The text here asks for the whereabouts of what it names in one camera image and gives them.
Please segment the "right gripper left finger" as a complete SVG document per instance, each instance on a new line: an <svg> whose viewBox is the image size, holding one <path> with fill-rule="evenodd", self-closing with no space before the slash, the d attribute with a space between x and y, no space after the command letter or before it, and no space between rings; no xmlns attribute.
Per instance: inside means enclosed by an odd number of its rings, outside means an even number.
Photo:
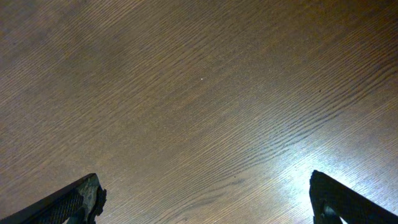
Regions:
<svg viewBox="0 0 398 224"><path fill-rule="evenodd" d="M82 223L95 224L103 213L106 190L90 173L36 203L1 220L1 224Z"/></svg>

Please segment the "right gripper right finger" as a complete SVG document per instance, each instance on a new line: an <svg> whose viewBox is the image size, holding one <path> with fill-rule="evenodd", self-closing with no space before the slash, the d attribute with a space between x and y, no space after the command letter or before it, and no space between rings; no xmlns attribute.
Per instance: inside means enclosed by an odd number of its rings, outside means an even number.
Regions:
<svg viewBox="0 0 398 224"><path fill-rule="evenodd" d="M397 223L397 215L317 170L310 178L309 195L314 224Z"/></svg>

